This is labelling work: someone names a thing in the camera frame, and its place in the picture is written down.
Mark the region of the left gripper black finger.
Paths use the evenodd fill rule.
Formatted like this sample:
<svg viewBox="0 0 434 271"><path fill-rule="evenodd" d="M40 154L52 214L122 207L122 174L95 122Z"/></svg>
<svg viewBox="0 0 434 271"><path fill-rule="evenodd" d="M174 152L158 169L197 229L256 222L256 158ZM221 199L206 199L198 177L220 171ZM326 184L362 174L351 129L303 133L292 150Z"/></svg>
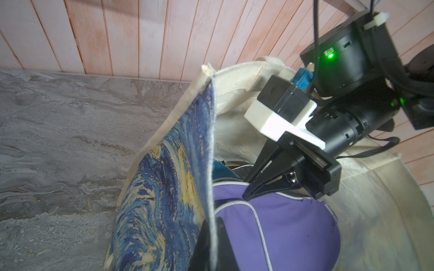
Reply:
<svg viewBox="0 0 434 271"><path fill-rule="evenodd" d="M239 271L229 235L221 217L215 225L204 221L189 263L189 271Z"/></svg>

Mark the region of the purple paddle cover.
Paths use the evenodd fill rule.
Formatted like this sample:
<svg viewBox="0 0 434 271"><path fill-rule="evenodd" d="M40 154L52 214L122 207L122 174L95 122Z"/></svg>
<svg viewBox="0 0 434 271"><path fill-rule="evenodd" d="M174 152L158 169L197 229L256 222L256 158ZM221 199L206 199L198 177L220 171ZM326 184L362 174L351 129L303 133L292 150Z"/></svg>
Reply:
<svg viewBox="0 0 434 271"><path fill-rule="evenodd" d="M248 185L213 186L215 216L222 219L241 271L331 271L340 253L337 221L310 197L271 193L246 201Z"/></svg>

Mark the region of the cream canvas tote bag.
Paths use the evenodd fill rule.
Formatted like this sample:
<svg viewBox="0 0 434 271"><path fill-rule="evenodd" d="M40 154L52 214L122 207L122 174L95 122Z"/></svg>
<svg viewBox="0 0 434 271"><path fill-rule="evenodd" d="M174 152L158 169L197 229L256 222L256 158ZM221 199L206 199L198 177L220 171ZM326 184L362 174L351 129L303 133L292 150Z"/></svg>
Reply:
<svg viewBox="0 0 434 271"><path fill-rule="evenodd" d="M272 75L295 72L276 58L221 71L203 65L136 155L116 205L105 268L186 271L204 221L215 225L215 158L253 163L265 138L244 118ZM434 217L398 155L344 159L339 191L319 202L334 215L341 246L332 271L431 271Z"/></svg>

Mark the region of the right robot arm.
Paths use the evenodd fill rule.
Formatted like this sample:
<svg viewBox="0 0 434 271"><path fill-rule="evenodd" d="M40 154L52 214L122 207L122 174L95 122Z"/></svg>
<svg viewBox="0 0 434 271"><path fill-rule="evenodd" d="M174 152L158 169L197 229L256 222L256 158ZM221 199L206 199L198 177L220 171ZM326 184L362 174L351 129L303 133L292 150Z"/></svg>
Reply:
<svg viewBox="0 0 434 271"><path fill-rule="evenodd" d="M433 47L403 65L385 13L370 8L320 36L318 7L304 66L291 80L270 77L245 114L267 139L245 177L246 201L300 188L332 195L346 151L373 131L392 132L399 111L416 130L434 125Z"/></svg>

